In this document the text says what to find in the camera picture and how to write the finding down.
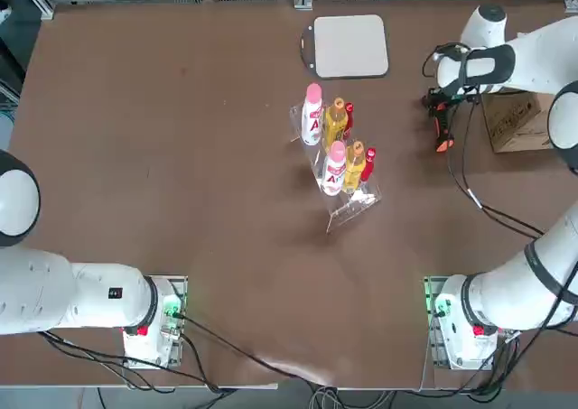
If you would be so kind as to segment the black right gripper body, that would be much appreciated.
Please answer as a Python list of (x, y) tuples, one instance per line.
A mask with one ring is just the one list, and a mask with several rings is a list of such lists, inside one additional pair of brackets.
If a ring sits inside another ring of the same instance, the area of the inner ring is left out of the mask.
[(452, 97), (461, 97), (461, 102), (463, 101), (472, 102), (476, 98), (476, 95), (478, 94), (477, 89), (474, 87), (460, 88), (457, 93), (452, 94), (450, 94), (446, 89), (443, 88), (436, 88), (436, 89), (438, 91), (438, 105), (440, 104), (446, 105), (447, 98)]

